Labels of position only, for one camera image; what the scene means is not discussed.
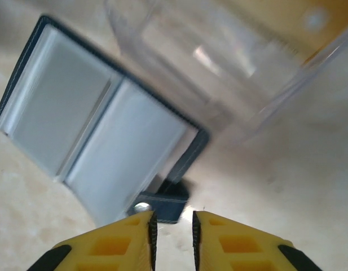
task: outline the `transparent plastic box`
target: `transparent plastic box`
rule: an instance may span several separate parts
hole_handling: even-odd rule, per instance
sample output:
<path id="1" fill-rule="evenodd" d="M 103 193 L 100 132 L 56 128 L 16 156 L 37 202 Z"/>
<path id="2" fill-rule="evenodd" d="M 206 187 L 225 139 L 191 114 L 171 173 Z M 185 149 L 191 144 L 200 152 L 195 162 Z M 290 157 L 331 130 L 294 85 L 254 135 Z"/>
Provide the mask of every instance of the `transparent plastic box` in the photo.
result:
<path id="1" fill-rule="evenodd" d="M 214 135 L 256 134 L 348 44 L 345 33 L 303 64 L 209 0 L 107 0 L 120 52 Z"/>

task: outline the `clear plastic container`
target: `clear plastic container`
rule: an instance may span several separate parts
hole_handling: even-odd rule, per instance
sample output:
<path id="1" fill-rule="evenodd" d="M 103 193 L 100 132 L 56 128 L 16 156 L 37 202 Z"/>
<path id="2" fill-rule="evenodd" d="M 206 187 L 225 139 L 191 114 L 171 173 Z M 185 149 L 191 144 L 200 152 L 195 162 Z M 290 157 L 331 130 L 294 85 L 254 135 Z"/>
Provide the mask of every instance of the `clear plastic container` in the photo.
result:
<path id="1" fill-rule="evenodd" d="M 303 65 L 209 0 L 107 0 L 120 52 L 215 134 L 254 135 L 348 43 L 348 30 Z"/>

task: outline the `card holder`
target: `card holder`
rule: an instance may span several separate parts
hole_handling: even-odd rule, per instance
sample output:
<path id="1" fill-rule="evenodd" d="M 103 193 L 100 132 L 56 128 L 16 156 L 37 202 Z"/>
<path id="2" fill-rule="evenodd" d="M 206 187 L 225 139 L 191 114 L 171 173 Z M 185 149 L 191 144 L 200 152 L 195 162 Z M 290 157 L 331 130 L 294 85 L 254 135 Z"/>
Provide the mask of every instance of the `card holder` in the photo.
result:
<path id="1" fill-rule="evenodd" d="M 6 87 L 0 130 L 100 226 L 124 216 L 156 176 L 180 183 L 209 142 L 203 127 L 46 15 Z"/>

